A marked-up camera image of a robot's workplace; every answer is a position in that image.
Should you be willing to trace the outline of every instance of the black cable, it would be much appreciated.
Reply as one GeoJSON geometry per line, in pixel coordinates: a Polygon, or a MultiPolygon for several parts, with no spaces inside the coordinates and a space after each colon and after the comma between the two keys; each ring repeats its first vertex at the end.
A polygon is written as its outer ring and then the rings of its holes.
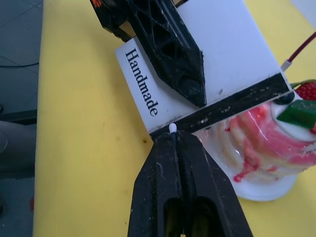
{"type": "Polygon", "coordinates": [[[11,65],[11,66],[0,65],[0,68],[24,68],[24,67],[34,66],[37,64],[40,64],[40,62],[32,63],[32,64],[28,64],[28,65],[11,65]]]}

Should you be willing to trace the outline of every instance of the gray floor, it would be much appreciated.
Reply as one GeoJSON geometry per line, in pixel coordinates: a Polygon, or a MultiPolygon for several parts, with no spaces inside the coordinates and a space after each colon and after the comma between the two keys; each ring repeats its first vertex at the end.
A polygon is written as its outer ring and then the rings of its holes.
{"type": "MultiPolygon", "coordinates": [[[[39,61],[42,0],[0,0],[0,65],[39,61]]],[[[34,110],[38,102],[39,66],[0,67],[3,113],[34,110]]],[[[31,237],[34,178],[0,180],[0,237],[31,237]]]]}
{"type": "MultiPolygon", "coordinates": [[[[0,65],[27,65],[40,58],[42,0],[0,0],[0,65]]],[[[39,66],[0,68],[4,113],[37,108],[39,66]]]]}

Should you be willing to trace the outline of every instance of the cake figurine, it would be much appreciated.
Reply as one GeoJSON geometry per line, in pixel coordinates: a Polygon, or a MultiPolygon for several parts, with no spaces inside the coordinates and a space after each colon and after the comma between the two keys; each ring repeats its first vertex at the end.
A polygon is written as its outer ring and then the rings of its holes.
{"type": "Polygon", "coordinates": [[[313,96],[316,90],[293,91],[196,134],[237,195],[257,201],[279,198],[298,173],[316,164],[313,96]]]}

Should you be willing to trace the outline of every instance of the pink icing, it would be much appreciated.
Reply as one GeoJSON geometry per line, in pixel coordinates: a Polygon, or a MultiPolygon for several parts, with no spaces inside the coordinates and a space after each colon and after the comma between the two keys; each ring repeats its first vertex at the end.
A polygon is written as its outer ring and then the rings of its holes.
{"type": "MultiPolygon", "coordinates": [[[[244,164],[241,173],[234,177],[236,182],[248,173],[260,167],[258,154],[274,157],[294,165],[312,166],[316,164],[315,151],[304,151],[305,147],[315,142],[303,142],[291,138],[282,132],[273,121],[270,113],[270,103],[264,104],[250,111],[244,112],[231,119],[229,128],[239,136],[244,151],[244,164]]],[[[277,166],[267,169],[274,172],[277,166]]]]}

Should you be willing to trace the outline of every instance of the black stripe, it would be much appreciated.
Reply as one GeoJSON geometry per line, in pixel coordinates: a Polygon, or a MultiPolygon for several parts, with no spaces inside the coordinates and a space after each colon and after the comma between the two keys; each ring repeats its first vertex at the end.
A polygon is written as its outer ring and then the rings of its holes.
{"type": "MultiPolygon", "coordinates": [[[[174,123],[178,130],[193,133],[288,91],[282,74],[278,73],[174,123]]],[[[151,138],[169,132],[168,127],[169,124],[150,133],[151,138]]]]}
{"type": "Polygon", "coordinates": [[[38,110],[28,110],[9,114],[1,114],[0,121],[30,125],[37,123],[37,116],[38,110]]]}

